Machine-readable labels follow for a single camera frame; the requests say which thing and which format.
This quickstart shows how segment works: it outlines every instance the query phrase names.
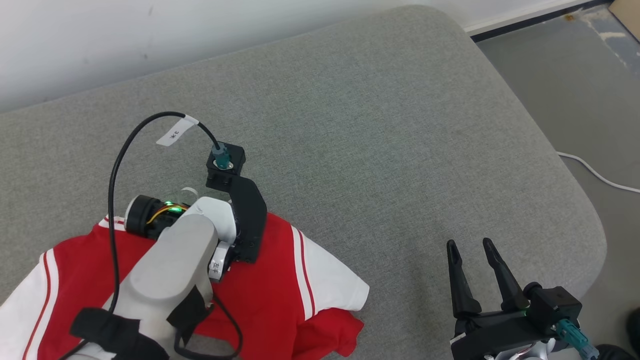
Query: white label tag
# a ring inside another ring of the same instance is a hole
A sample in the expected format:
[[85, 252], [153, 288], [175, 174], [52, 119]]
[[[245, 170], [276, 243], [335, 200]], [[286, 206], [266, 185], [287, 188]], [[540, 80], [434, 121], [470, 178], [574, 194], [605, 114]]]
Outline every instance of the white label tag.
[[171, 128], [171, 130], [169, 130], [169, 132], [164, 134], [164, 136], [161, 137], [160, 140], [156, 141], [156, 144], [169, 146], [176, 142], [180, 138], [180, 136], [182, 136], [182, 134], [184, 134], [184, 132], [187, 131], [191, 126], [197, 125], [198, 123], [199, 121], [197, 121], [193, 117], [185, 115], [184, 118], [178, 120], [178, 122], [175, 123], [175, 125]]
[[449, 340], [449, 344], [450, 344], [450, 345], [453, 345], [453, 343], [455, 343], [456, 341], [458, 341], [458, 340], [460, 340], [460, 339], [464, 338], [466, 335], [467, 335], [467, 333], [466, 333], [466, 332], [463, 332], [462, 334], [460, 334], [460, 335], [456, 336], [455, 338], [453, 338], [453, 339]]

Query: cable label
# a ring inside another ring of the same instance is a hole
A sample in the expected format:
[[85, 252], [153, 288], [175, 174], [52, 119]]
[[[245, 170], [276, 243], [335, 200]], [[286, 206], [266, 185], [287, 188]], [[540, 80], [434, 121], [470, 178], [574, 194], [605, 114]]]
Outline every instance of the cable label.
[[187, 131], [191, 126], [197, 125], [199, 121], [190, 117], [189, 115], [185, 115], [184, 118], [178, 120], [175, 125], [166, 133], [163, 137], [161, 137], [156, 144], [162, 146], [169, 146], [176, 142], [185, 131]]

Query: red shirt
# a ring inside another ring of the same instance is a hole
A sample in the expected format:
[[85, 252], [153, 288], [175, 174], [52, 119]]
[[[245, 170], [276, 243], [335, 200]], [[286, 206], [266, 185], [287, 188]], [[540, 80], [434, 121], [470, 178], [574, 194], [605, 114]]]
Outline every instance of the red shirt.
[[[102, 307], [113, 292], [107, 227], [103, 220], [40, 256], [0, 306], [0, 358], [57, 359], [78, 344], [68, 334], [76, 314]], [[122, 280], [154, 241], [125, 232], [121, 218], [116, 229]], [[232, 263], [214, 289], [243, 332], [245, 360], [350, 355], [363, 324], [347, 310], [360, 310], [369, 293], [347, 266], [272, 214], [257, 262]], [[236, 330], [219, 309], [196, 333], [237, 345]]]

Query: gray fabric surface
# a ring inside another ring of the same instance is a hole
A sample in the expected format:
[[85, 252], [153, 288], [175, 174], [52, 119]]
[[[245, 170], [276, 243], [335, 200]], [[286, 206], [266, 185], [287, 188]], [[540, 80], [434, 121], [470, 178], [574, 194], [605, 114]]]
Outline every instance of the gray fabric surface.
[[[500, 304], [484, 236], [522, 285], [578, 297], [604, 261], [591, 203], [502, 78], [446, 15], [408, 6], [0, 115], [0, 301], [104, 216], [120, 146], [163, 110], [244, 146], [269, 210], [371, 286], [354, 359], [451, 357], [450, 238], [484, 310]], [[140, 193], [205, 189], [201, 131], [154, 144], [174, 122], [132, 145], [118, 213]]]

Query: white sleeve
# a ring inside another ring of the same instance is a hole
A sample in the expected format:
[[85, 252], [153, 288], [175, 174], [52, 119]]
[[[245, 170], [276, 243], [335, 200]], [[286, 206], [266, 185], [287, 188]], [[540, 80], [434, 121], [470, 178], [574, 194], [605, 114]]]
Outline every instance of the white sleeve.
[[0, 306], [0, 358], [36, 359], [58, 292], [58, 269], [53, 250]]
[[[360, 310], [369, 296], [369, 285], [295, 227], [293, 238], [294, 252], [298, 252], [295, 244], [300, 242], [302, 276], [298, 276], [298, 285], [305, 305], [305, 318], [331, 307]], [[307, 311], [309, 300], [310, 311]]]

